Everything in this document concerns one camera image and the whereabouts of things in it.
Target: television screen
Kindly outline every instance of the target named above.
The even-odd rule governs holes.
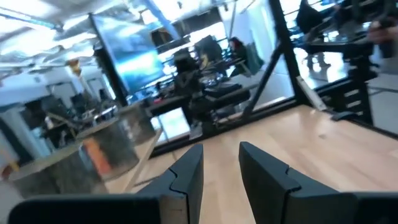
[[[164,76],[163,63],[145,26],[90,15],[98,38],[130,94]]]

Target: computer monitor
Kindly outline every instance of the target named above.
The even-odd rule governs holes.
[[[131,95],[164,76],[163,63],[144,25],[92,14],[90,20],[114,70]]]
[[[38,123],[43,122],[46,117],[46,112],[51,112],[59,116],[67,116],[66,106],[54,95],[30,101],[25,104],[25,107],[27,111],[23,112],[22,115],[29,120],[27,122],[30,128],[34,128],[38,126]]]
[[[86,112],[86,101],[83,94],[79,93],[75,96],[72,96],[70,101],[72,102],[72,106],[77,113],[83,114]]]
[[[98,94],[101,101],[109,100],[109,96],[106,94],[105,89],[98,90]]]

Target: black metal frame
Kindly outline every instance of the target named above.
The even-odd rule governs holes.
[[[46,85],[45,87],[46,87],[47,91],[49,92],[49,94],[52,95],[53,92],[51,91],[51,88],[52,88],[53,86],[54,86],[54,87],[57,87],[57,86],[62,86],[62,85],[70,85],[70,88],[73,90],[73,93],[74,93],[75,95],[79,94],[79,92],[77,91],[77,89],[76,89],[76,87],[74,86],[74,84],[73,84],[72,81],[58,82],[58,83]]]
[[[232,129],[244,126],[246,124],[255,122],[257,120],[272,116],[274,114],[289,110],[298,105],[311,105],[307,96],[300,88],[297,81],[297,77],[300,76],[299,66],[297,64],[294,46],[290,40],[289,30],[286,26],[284,13],[282,11],[279,1],[269,0],[271,12],[274,16],[275,31],[279,37],[279,44],[272,56],[272,63],[267,68],[264,76],[261,80],[257,93],[251,99],[249,106],[244,110],[242,117],[235,119],[232,122],[228,122],[225,125],[220,126],[215,132],[200,136],[199,138],[189,139],[189,137],[182,137],[174,141],[170,141],[161,146],[157,146],[153,151],[151,157],[156,157],[161,154],[165,154],[181,147],[185,147],[202,140],[212,138],[216,135],[225,133]],[[272,71],[281,55],[284,55],[287,70],[289,71],[289,78],[294,91],[294,96],[285,100],[282,100],[276,104],[267,106],[265,108],[254,111],[259,95],[265,88],[265,85],[272,74]],[[347,78],[338,80],[334,83],[329,83],[320,88],[314,89],[324,100],[325,104],[330,108],[334,109],[334,112],[342,112],[351,110],[357,113],[357,118],[350,118],[350,121],[358,124],[364,128],[372,129],[386,136],[398,139],[398,135],[389,133],[388,131],[380,130],[379,128],[373,127],[373,119],[371,115],[371,109],[369,104],[369,93],[366,80],[355,78],[353,75],[349,75]],[[354,107],[349,106],[352,102],[357,102]]]

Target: ceiling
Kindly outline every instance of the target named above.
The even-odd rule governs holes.
[[[90,58],[97,40],[86,20],[89,12],[147,24],[157,21],[159,16],[147,10],[150,9],[148,4],[155,4],[166,19],[176,21],[221,2],[224,0],[1,0],[0,77],[9,76],[10,72],[17,75],[33,68],[40,72],[41,67],[62,66],[72,58],[94,63]],[[49,29],[37,23],[6,18],[2,14],[23,15],[24,19],[28,17],[35,23],[40,21],[40,24],[44,22],[64,29]]]

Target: person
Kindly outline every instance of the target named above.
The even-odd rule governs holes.
[[[227,77],[223,60],[223,49],[211,35],[195,44],[201,58],[201,69],[210,68],[223,77]]]
[[[156,91],[157,91],[157,96],[158,96],[160,99],[165,98],[165,93],[164,93],[164,91],[163,91],[163,89],[162,89],[162,83],[161,83],[161,82],[157,82],[157,83],[155,84],[155,89],[156,89]]]
[[[319,26],[323,22],[323,16],[316,9],[311,7],[308,0],[302,0],[298,9],[296,17],[296,24],[298,28],[304,33],[304,41],[307,41],[310,31]],[[323,42],[323,34],[318,37],[319,42]],[[330,64],[325,62],[325,55],[323,52],[312,54],[308,52],[307,67],[313,70],[313,58],[316,57],[321,68],[330,67]]]
[[[361,15],[360,15],[359,9],[355,10],[356,13],[358,13],[358,14],[354,15],[353,8],[348,8],[349,6],[353,5],[352,0],[344,0],[341,2],[339,2],[338,0],[334,0],[334,3],[335,3],[335,5],[333,6],[333,8],[334,8],[335,12],[333,13],[332,18],[334,20],[334,23],[337,26],[339,33],[341,32],[340,31],[341,26],[345,22],[352,20],[352,19],[355,19],[357,21],[361,20]]]
[[[232,37],[231,40],[229,40],[229,44],[232,50],[232,59],[241,59],[244,61],[243,64],[248,67],[248,52],[243,42],[241,42],[237,37]],[[244,73],[246,73],[246,70],[242,65],[238,64],[235,65],[235,69],[232,71],[230,77],[235,77]]]
[[[189,96],[191,102],[201,97],[202,85],[199,81],[199,65],[190,56],[188,49],[182,49],[174,53],[174,65],[177,69],[177,76],[174,77],[175,94]],[[190,103],[184,104],[181,108],[188,125],[195,125]]]
[[[379,46],[382,58],[395,57],[395,42],[398,36],[397,21],[393,17],[384,17],[372,21],[368,29],[368,40]]]

